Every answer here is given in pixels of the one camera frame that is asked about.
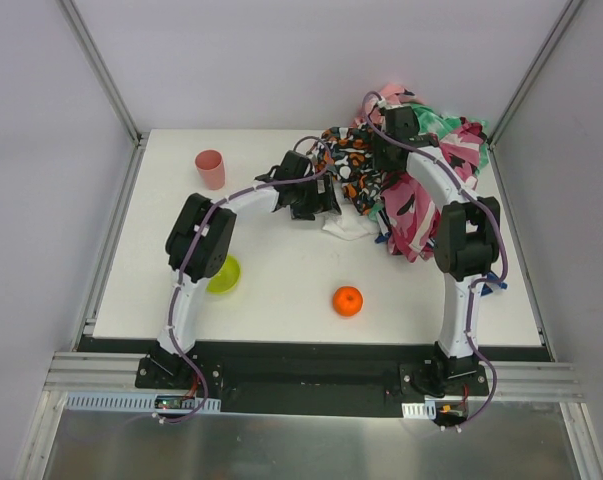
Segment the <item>orange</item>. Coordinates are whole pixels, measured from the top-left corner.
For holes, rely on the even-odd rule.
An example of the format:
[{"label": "orange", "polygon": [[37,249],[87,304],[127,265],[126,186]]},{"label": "orange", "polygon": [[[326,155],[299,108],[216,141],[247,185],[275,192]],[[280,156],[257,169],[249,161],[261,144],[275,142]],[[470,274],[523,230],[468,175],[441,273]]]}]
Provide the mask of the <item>orange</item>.
[{"label": "orange", "polygon": [[363,307],[363,295],[355,287],[341,287],[334,292],[332,307],[339,315],[351,317]]}]

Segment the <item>wall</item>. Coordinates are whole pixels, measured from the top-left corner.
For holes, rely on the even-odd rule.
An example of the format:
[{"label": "wall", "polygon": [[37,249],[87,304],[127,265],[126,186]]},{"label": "wall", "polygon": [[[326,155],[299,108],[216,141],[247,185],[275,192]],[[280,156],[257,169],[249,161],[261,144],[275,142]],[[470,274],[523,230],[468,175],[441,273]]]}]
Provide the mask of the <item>wall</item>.
[{"label": "wall", "polygon": [[55,3],[0,1],[0,480],[78,319],[130,154]]},{"label": "wall", "polygon": [[151,128],[348,124],[392,80],[495,122],[566,0],[76,0]]},{"label": "wall", "polygon": [[586,2],[497,158],[544,322],[603,447],[603,0]]}]

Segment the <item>pink cup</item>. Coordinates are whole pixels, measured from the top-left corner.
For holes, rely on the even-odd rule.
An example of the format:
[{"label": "pink cup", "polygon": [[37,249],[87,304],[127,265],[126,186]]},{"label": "pink cup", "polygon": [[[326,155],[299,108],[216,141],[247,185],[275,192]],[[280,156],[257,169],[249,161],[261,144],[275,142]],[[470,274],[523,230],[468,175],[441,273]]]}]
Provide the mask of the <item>pink cup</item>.
[{"label": "pink cup", "polygon": [[210,190],[218,190],[225,185],[225,168],[223,157],[216,150],[204,150],[194,159],[205,186]]}]

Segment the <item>table top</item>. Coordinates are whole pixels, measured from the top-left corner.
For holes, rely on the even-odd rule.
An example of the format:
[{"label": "table top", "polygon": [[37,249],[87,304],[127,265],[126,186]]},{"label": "table top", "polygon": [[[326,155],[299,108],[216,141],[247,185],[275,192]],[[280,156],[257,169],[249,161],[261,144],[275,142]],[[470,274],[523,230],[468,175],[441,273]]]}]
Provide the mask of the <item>table top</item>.
[{"label": "table top", "polygon": [[[153,130],[139,170],[94,329],[94,337],[156,338],[166,323],[172,280],[165,241],[191,193],[229,195],[281,162],[304,135],[294,130]],[[194,157],[216,149],[226,185],[209,191]],[[480,195],[500,198],[488,166]],[[443,274],[434,260],[408,263],[374,236],[354,241],[321,230],[323,219],[294,221],[289,210],[237,219],[229,253],[242,277],[229,294],[206,295],[197,320],[200,340],[430,344],[443,319]],[[510,259],[507,291],[481,299],[482,345],[538,346],[537,326],[505,216]],[[350,319],[332,309],[334,291],[354,285],[362,311]]]}]

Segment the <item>green bowl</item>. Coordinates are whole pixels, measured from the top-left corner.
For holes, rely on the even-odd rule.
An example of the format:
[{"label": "green bowl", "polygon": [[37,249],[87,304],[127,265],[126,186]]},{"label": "green bowl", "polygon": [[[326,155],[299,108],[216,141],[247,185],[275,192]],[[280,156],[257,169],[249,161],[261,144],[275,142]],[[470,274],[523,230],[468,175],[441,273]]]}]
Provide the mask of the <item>green bowl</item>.
[{"label": "green bowl", "polygon": [[239,283],[239,278],[241,278],[241,265],[236,258],[228,255],[221,270],[212,277],[206,290],[215,295],[228,293]]}]

